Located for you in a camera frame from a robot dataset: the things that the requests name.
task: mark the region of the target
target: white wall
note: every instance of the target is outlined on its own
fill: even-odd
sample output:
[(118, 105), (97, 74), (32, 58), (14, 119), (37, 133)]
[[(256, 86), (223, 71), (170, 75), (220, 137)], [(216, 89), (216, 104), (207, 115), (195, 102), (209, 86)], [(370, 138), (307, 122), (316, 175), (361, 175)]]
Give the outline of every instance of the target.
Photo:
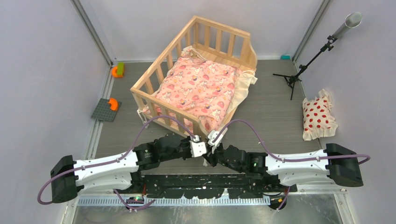
[(2, 1), (0, 30), (0, 222), (57, 224), (65, 205), (37, 193), (85, 155), (108, 66), (70, 1)]
[(322, 0), (82, 0), (117, 60), (155, 60), (193, 15), (252, 35), (261, 59), (294, 55)]
[(360, 26), (334, 43), (302, 75), (305, 93), (314, 98), (322, 88), (334, 100), (337, 134), (323, 138), (372, 160), (361, 165), (364, 186), (349, 189), (360, 223), (395, 223), (396, 201), (396, 2), (333, 1), (298, 63), (307, 63), (352, 12)]

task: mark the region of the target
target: tripod stand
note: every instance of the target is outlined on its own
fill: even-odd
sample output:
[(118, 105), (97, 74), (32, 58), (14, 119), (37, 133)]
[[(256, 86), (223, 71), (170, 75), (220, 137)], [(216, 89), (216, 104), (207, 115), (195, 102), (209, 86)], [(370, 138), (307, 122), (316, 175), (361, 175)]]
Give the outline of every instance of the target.
[(308, 66), (324, 51), (326, 51), (327, 49), (330, 51), (331, 49), (333, 49), (333, 46), (331, 46), (331, 44), (333, 44), (337, 39), (333, 36), (328, 36), (328, 41), (327, 43), (320, 49), (320, 52), (317, 53), (313, 59), (310, 60), (310, 62), (308, 62), (307, 65), (300, 65), (299, 69), (300, 71), (294, 75), (294, 76), (285, 76), (285, 75), (279, 75), (279, 74), (273, 74), (274, 76), (280, 76), (283, 77), (286, 80), (287, 85), (291, 88), (291, 96), (290, 96), (290, 100), (293, 99), (293, 93), (294, 93), (294, 84), (296, 84), (297, 81), (301, 81), (298, 77), (301, 75), (301, 73), (303, 73)]

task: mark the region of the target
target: wooden crib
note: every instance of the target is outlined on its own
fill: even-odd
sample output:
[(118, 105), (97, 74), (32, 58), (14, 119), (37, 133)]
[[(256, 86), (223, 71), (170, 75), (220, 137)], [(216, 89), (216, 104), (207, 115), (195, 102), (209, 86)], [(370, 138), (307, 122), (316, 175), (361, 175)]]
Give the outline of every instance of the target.
[[(215, 48), (210, 47), (211, 33), (213, 33), (213, 29), (216, 33)], [(201, 34), (204, 34), (203, 43), (200, 43), (200, 32)], [(228, 48), (225, 52), (222, 52), (222, 35), (225, 32), (229, 33)], [(234, 56), (239, 55), (239, 52), (235, 52), (234, 50), (236, 37), (238, 37), (238, 39), (242, 39), (242, 47), (239, 57)], [(205, 139), (208, 132), (201, 124), (199, 118), (151, 95), (155, 90), (150, 81), (150, 77), (155, 73), (158, 82), (162, 83), (164, 72), (162, 71), (161, 63), (166, 60), (168, 69), (170, 70), (173, 67), (172, 51), (176, 48), (176, 55), (178, 58), (180, 57), (183, 38), (185, 46), (190, 46), (192, 44), (192, 47), (195, 48), (204, 58), (214, 62), (238, 67), (242, 71), (255, 71), (257, 56), (250, 43), (250, 33), (199, 16), (194, 16), (131, 88), (131, 92), (139, 106), (139, 109), (143, 110), (146, 106), (150, 109), (150, 115), (144, 114), (146, 118), (150, 119), (153, 116), (157, 116), (158, 112), (155, 108), (158, 106), (161, 108), (163, 114), (169, 115), (169, 112), (175, 113), (177, 120), (182, 124), (184, 124), (184, 119), (191, 121), (193, 123), (193, 133)], [(231, 120), (235, 110), (236, 108), (226, 115), (222, 121), (222, 125), (225, 125)], [(177, 129), (172, 127), (169, 119), (157, 119), (155, 122), (177, 134), (187, 136), (182, 127), (178, 126)]]

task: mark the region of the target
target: strawberry print pillow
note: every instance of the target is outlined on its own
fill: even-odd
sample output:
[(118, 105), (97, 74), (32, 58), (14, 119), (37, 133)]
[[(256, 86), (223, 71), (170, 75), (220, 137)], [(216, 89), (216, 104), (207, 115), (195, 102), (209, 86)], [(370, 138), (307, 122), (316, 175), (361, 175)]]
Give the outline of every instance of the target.
[(304, 132), (303, 139), (310, 141), (320, 137), (335, 135), (338, 127), (335, 118), (330, 114), (332, 99), (326, 90), (319, 92), (319, 98), (303, 101)]

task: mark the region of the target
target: microphone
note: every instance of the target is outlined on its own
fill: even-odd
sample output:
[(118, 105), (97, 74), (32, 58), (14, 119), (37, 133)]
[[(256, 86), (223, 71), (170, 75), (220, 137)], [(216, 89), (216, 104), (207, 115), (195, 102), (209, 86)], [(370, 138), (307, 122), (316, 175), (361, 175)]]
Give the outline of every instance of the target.
[(362, 19), (362, 14), (359, 12), (349, 14), (344, 21), (344, 24), (342, 24), (337, 31), (332, 35), (335, 39), (339, 39), (352, 28), (357, 27), (361, 23)]

